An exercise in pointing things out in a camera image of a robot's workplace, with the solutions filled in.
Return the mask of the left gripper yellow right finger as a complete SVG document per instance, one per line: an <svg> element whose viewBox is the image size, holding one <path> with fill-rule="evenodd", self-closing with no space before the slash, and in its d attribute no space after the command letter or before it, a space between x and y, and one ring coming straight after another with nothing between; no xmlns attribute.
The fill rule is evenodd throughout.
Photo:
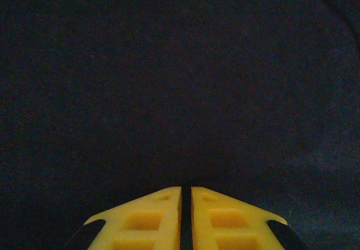
<svg viewBox="0 0 360 250"><path fill-rule="evenodd" d="M191 196L193 249L308 249L272 212L204 187Z"/></svg>

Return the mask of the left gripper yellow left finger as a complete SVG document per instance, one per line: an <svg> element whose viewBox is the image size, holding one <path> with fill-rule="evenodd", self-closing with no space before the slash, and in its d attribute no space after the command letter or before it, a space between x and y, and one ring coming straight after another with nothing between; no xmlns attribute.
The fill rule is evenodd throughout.
<svg viewBox="0 0 360 250"><path fill-rule="evenodd" d="M168 187L90 217L68 249L179 249L181 187Z"/></svg>

